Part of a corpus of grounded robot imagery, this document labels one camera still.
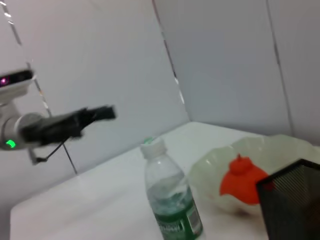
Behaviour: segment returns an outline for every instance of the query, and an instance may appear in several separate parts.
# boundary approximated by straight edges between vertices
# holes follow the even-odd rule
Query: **white bottle cap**
[[[161,137],[149,137],[140,146],[143,157],[147,160],[159,157],[167,152],[164,140]]]

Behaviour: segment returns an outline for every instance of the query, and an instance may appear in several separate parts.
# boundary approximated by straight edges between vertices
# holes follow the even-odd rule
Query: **mesh pencil holder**
[[[270,240],[320,240],[320,165],[301,159],[256,184]]]

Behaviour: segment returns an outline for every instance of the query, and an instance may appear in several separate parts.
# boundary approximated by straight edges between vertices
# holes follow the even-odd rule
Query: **white table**
[[[188,173],[212,148],[252,133],[197,122],[163,135],[168,153]],[[11,211],[11,240],[162,240],[144,186],[145,160],[130,150]],[[233,216],[197,200],[207,240],[267,240],[260,218]]]

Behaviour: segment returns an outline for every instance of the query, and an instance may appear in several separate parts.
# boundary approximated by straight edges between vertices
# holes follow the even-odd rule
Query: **orange object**
[[[238,154],[229,164],[229,171],[220,186],[220,195],[232,195],[248,205],[259,204],[256,183],[266,177],[268,174],[255,166],[249,157]]]

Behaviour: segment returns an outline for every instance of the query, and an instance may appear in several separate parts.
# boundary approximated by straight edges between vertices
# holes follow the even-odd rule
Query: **white bowl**
[[[261,215],[259,204],[249,205],[236,197],[220,195],[220,185],[237,155],[249,157],[258,168],[271,175],[299,159],[320,164],[320,148],[286,135],[245,137],[229,146],[216,148],[196,162],[188,175],[198,196],[229,213]]]

